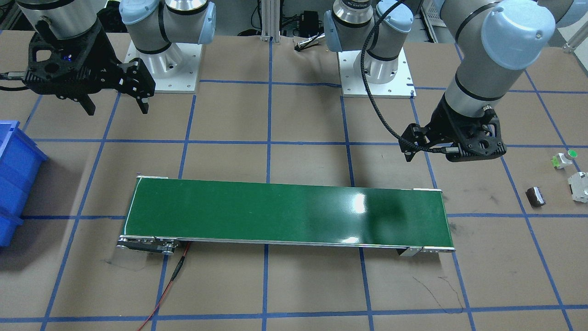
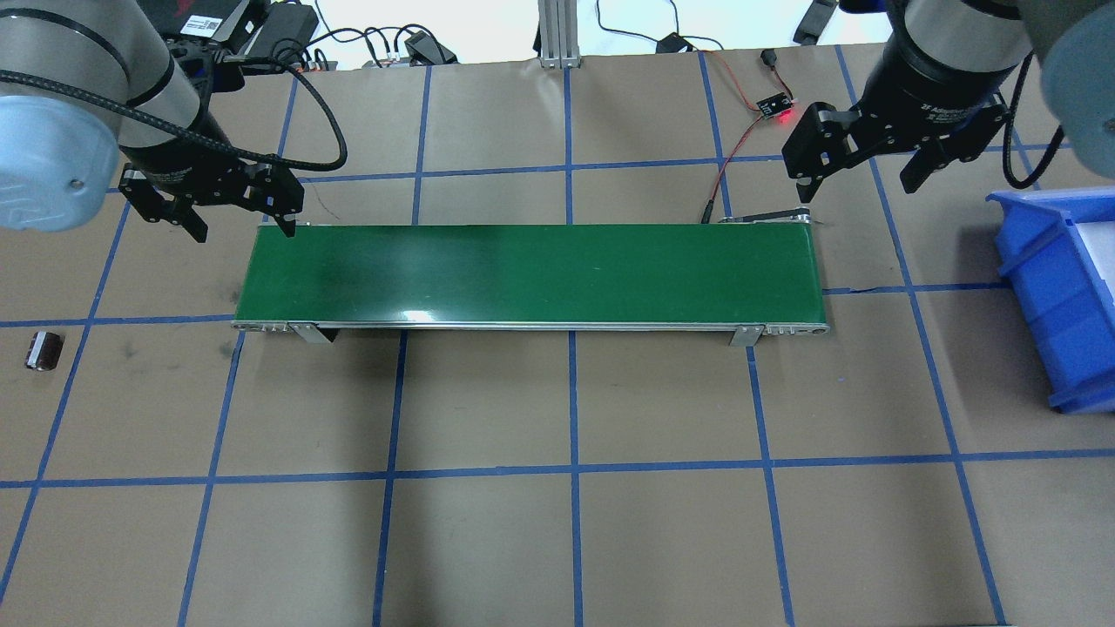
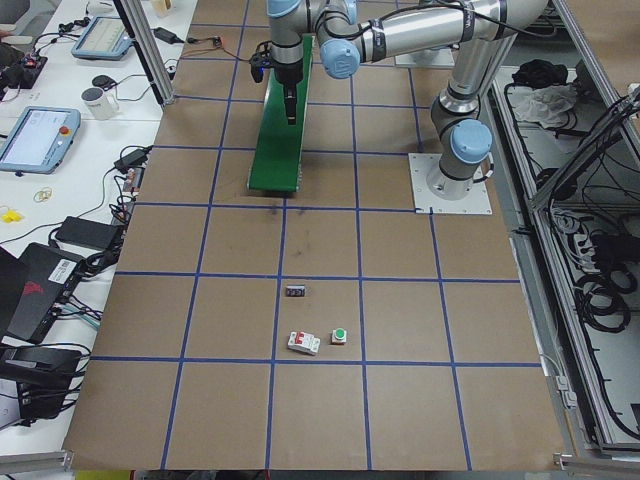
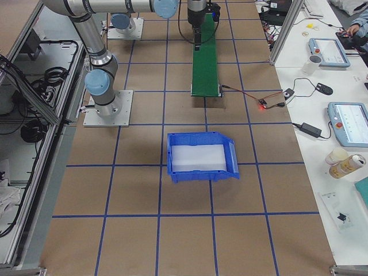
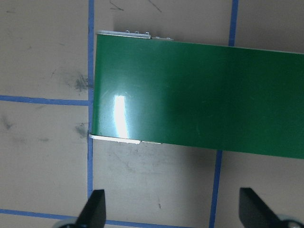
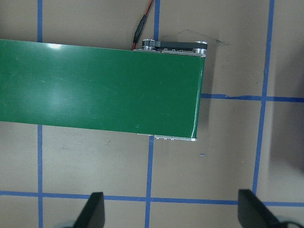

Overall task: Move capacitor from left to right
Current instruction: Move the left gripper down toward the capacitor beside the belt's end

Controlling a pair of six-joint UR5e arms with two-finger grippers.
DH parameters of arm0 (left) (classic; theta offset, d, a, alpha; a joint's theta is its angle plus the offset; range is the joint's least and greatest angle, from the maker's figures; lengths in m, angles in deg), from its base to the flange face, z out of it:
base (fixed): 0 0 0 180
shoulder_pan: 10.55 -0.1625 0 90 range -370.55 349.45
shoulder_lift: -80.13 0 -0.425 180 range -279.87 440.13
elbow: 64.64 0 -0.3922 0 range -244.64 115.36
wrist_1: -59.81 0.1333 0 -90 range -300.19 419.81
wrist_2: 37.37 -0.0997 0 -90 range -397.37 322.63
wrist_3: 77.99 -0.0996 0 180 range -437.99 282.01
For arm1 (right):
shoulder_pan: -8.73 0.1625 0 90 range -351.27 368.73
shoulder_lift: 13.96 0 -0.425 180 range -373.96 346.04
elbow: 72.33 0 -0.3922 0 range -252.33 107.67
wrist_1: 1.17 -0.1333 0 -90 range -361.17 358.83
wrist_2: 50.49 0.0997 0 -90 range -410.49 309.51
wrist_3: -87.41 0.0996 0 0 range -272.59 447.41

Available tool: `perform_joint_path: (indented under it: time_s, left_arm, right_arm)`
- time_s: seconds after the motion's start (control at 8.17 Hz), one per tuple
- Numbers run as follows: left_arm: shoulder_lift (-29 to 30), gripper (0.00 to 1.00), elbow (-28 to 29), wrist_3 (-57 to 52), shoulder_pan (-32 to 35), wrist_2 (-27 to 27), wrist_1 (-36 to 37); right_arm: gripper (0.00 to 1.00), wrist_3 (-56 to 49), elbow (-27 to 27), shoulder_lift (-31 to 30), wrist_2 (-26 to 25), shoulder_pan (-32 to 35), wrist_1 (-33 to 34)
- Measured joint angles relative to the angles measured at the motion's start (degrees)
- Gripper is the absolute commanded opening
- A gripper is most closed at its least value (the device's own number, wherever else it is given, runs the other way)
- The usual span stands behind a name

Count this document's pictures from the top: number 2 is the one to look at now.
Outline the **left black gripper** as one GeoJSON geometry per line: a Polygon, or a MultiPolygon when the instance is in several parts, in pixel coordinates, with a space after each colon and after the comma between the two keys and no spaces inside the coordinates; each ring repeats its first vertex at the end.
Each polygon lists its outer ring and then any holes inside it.
{"type": "Polygon", "coordinates": [[[290,168],[239,162],[204,171],[195,167],[156,176],[132,163],[124,166],[119,190],[148,222],[174,223],[195,242],[207,240],[209,225],[195,206],[234,204],[274,219],[287,238],[295,237],[295,218],[302,212],[304,189],[290,168]]]}

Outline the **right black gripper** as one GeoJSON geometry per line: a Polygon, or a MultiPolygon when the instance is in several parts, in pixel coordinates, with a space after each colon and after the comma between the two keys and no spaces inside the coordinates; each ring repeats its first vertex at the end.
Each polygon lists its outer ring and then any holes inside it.
{"type": "Polygon", "coordinates": [[[891,120],[859,106],[838,110],[825,102],[809,104],[784,145],[784,164],[799,202],[811,203],[825,179],[840,170],[896,153],[912,153],[900,181],[904,193],[915,194],[932,174],[957,160],[979,158],[1010,120],[999,94],[964,112],[956,124],[933,125],[925,114],[915,110],[913,118],[891,120]]]}

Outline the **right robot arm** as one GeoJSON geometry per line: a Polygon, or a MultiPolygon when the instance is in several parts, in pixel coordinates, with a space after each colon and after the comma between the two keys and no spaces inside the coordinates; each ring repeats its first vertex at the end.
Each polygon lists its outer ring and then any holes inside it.
{"type": "Polygon", "coordinates": [[[999,96],[1024,64],[1043,69],[1044,104],[1092,173],[1112,177],[1111,1],[853,1],[885,13],[892,32],[849,110],[816,102],[783,146],[798,199],[840,170],[911,153],[900,179],[915,193],[930,174],[979,158],[1016,116],[999,96]]]}

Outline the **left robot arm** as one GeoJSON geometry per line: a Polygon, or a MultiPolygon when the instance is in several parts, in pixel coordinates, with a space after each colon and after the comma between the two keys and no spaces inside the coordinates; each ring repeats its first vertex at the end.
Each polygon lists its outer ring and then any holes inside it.
{"type": "Polygon", "coordinates": [[[263,1],[4,1],[4,229],[86,225],[116,186],[198,242],[198,208],[220,204],[294,234],[298,179],[232,155],[210,112],[215,91],[243,86],[227,57],[270,15],[263,1]]]}

